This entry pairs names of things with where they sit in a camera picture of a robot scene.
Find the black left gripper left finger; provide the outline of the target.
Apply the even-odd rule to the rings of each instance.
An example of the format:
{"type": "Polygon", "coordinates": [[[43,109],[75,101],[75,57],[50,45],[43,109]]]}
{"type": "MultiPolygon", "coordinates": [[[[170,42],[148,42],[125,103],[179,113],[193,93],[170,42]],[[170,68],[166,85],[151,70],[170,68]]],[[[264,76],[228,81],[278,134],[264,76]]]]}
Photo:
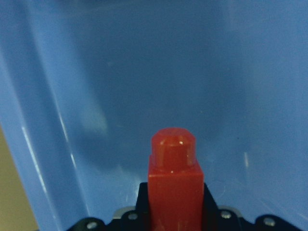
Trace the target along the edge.
{"type": "Polygon", "coordinates": [[[150,229],[150,209],[147,183],[139,184],[137,201],[132,208],[117,210],[108,224],[95,217],[87,217],[72,225],[70,231],[148,231],[150,229]]]}

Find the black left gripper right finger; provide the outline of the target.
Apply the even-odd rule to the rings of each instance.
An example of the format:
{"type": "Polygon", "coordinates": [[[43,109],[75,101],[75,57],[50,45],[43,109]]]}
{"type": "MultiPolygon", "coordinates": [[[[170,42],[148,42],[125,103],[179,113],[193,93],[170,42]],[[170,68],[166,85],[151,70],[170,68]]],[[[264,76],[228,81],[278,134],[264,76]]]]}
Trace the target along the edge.
{"type": "Polygon", "coordinates": [[[254,222],[243,218],[239,210],[218,206],[204,185],[203,230],[205,231],[299,231],[290,222],[271,214],[259,216],[254,222]]]}

